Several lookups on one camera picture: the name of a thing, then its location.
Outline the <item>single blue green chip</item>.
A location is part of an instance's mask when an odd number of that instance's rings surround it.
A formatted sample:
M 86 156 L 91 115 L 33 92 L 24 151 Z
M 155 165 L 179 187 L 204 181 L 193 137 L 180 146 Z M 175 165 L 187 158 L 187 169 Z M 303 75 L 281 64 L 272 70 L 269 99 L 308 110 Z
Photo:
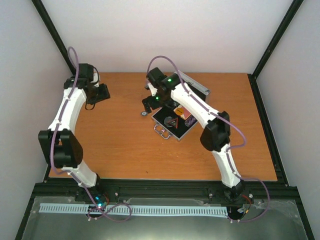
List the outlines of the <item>single blue green chip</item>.
M 148 113 L 147 113 L 146 111 L 142 111 L 142 112 L 140 113 L 140 115 L 143 116 L 143 117 L 146 117 L 146 116 L 148 115 Z

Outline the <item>orange blue round button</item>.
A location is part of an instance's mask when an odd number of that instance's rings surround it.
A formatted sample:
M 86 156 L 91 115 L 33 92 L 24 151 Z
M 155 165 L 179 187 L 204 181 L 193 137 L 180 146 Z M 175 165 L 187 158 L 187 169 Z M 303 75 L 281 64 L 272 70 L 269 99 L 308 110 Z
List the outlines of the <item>orange blue round button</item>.
M 174 109 L 174 112 L 175 112 L 176 115 L 182 116 L 182 115 L 184 115 L 185 110 L 184 110 L 183 107 L 177 107 L 177 108 Z

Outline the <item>clear round dealer button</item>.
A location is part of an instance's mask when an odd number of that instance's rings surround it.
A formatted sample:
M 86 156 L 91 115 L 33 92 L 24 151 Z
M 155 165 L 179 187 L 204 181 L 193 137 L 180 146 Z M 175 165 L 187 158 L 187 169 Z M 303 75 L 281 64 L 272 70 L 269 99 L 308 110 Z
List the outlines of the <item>clear round dealer button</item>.
M 171 128 L 176 126 L 176 120 L 172 118 L 171 116 L 168 116 L 164 119 L 164 125 Z

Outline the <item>aluminium poker case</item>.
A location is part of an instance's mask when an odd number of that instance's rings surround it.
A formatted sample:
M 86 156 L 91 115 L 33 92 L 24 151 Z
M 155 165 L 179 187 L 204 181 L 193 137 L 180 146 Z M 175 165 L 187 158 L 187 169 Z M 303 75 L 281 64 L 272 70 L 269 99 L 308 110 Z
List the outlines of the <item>aluminium poker case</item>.
M 210 90 L 188 76 L 187 74 L 180 72 L 182 80 L 187 83 L 190 89 L 202 99 L 204 102 L 207 101 L 207 98 L 210 94 Z M 181 104 L 174 102 L 175 107 L 170 109 L 168 107 L 161 107 L 158 111 L 156 111 L 152 116 L 151 119 L 154 120 L 154 131 L 160 135 L 165 140 L 169 138 L 175 138 L 177 141 L 180 141 L 196 124 L 192 127 L 187 127 L 185 125 L 185 120 L 182 119 L 179 115 L 175 114 L 174 110 L 176 108 L 183 107 Z M 164 124 L 164 119 L 166 117 L 178 118 L 178 128 L 174 127 L 167 127 Z

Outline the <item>red black triangular button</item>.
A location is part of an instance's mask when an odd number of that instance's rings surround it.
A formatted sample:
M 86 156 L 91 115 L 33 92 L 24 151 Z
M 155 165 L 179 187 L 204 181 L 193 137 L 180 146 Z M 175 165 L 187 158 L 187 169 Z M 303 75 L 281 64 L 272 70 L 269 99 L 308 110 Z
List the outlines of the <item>red black triangular button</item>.
M 178 118 L 172 118 L 167 121 L 167 124 L 171 127 L 178 128 Z

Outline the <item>playing card deck box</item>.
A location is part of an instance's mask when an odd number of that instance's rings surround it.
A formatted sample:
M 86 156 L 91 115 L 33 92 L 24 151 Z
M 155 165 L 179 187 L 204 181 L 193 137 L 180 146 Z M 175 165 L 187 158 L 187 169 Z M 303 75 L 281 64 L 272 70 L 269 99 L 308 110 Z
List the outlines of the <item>playing card deck box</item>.
M 188 119 L 189 117 L 191 116 L 191 113 L 184 108 L 184 115 L 181 115 L 180 117 L 183 119 L 183 120 L 186 120 Z

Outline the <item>tall purple chip stack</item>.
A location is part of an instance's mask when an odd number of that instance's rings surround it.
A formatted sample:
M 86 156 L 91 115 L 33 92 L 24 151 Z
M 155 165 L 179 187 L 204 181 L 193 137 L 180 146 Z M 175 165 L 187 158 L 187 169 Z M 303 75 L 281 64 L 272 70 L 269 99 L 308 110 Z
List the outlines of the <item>tall purple chip stack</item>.
M 184 122 L 184 124 L 190 128 L 192 127 L 195 123 L 197 122 L 197 119 L 194 116 L 190 116 L 189 118 L 187 118 Z

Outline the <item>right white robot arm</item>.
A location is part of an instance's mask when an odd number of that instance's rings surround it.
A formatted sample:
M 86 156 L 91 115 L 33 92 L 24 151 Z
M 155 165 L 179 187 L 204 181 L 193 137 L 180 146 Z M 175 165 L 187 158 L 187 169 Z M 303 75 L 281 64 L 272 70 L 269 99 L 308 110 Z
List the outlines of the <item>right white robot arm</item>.
M 233 125 L 229 114 L 209 106 L 181 78 L 179 72 L 166 76 L 161 71 L 150 71 L 146 74 L 146 80 L 153 102 L 160 106 L 177 102 L 200 123 L 203 128 L 200 142 L 212 153 L 217 163 L 224 185 L 223 194 L 228 202 L 238 200 L 245 187 L 231 153 L 230 135 Z

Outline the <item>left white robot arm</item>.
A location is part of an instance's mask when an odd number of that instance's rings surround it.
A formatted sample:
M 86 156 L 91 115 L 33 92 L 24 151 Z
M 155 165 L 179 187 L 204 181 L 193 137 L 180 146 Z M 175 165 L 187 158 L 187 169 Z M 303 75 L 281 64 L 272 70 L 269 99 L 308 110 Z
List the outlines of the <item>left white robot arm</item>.
M 105 84 L 100 84 L 100 75 L 93 74 L 93 81 L 79 78 L 73 86 L 74 78 L 64 83 L 63 98 L 58 112 L 47 130 L 38 134 L 43 155 L 52 171 L 66 173 L 80 187 L 86 187 L 86 195 L 92 201 L 103 198 L 104 188 L 98 185 L 99 176 L 85 163 L 84 150 L 75 136 L 75 128 L 83 106 L 92 105 L 110 98 Z

